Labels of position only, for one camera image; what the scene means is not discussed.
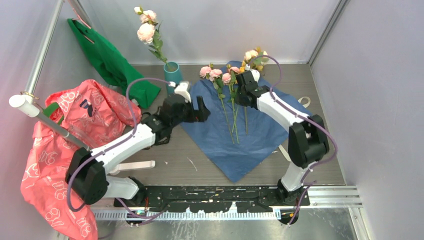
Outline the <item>yellow cream flower stem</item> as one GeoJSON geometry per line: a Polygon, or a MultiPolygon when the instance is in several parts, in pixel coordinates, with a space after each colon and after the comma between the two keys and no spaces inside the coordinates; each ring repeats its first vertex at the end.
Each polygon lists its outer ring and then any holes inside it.
{"type": "Polygon", "coordinates": [[[264,64],[266,61],[261,61],[261,58],[255,59],[258,56],[266,55],[266,51],[262,51],[260,47],[256,47],[255,49],[246,51],[244,54],[243,62],[241,63],[241,67],[239,68],[240,73],[245,72],[245,65],[250,65],[255,70],[258,70],[261,74],[261,71],[264,68],[264,64]]]}

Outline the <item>teal ceramic vase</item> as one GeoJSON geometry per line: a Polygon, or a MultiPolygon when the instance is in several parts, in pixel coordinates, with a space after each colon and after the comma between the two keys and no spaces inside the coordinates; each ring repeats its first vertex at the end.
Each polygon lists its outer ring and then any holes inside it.
{"type": "Polygon", "coordinates": [[[164,80],[166,83],[166,92],[168,95],[171,95],[174,93],[174,87],[170,85],[170,82],[175,83],[178,85],[180,82],[183,81],[183,75],[180,69],[180,65],[176,62],[169,61],[163,66],[163,72],[164,72],[164,80]]]}

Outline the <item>blue paper bouquet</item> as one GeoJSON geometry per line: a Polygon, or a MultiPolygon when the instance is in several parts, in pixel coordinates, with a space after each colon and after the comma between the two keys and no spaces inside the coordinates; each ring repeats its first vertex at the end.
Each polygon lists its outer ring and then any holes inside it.
{"type": "Polygon", "coordinates": [[[210,116],[206,122],[182,124],[187,137],[181,148],[181,174],[190,185],[274,184],[288,162],[278,146],[288,132],[275,120],[254,108],[244,110],[228,98],[219,99],[213,84],[200,77],[200,65],[186,65],[183,75],[193,80],[191,93],[203,97],[210,116]]]}

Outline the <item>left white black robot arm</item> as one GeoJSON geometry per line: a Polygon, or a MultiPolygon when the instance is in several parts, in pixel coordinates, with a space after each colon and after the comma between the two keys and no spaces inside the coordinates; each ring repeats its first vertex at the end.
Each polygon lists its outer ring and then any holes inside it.
{"type": "Polygon", "coordinates": [[[92,205],[103,198],[115,198],[127,206],[145,203],[147,190],[134,177],[114,177],[111,172],[135,153],[152,146],[167,144],[172,130],[180,123],[205,122],[211,112],[203,97],[196,97],[197,108],[180,94],[168,96],[157,112],[136,124],[132,131],[92,150],[80,148],[73,154],[66,172],[68,187],[92,205]]]}

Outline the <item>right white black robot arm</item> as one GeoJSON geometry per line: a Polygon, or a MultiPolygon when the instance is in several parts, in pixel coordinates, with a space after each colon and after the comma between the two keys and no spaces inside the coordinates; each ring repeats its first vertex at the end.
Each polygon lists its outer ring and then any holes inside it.
{"type": "Polygon", "coordinates": [[[291,162],[277,183],[276,197],[281,204],[288,206],[302,192],[306,174],[329,152],[329,142],[324,133],[324,121],[319,115],[308,115],[295,109],[268,86],[260,86],[259,77],[257,70],[235,75],[238,87],[234,101],[268,115],[287,131],[287,153],[291,162]]]}

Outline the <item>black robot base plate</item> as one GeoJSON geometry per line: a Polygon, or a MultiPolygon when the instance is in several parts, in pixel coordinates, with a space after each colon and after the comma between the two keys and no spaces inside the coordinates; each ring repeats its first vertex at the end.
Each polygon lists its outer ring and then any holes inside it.
{"type": "Polygon", "coordinates": [[[132,199],[115,200],[114,207],[141,207],[152,212],[270,213],[274,207],[310,203],[305,189],[291,193],[273,185],[148,185],[132,199]]]}

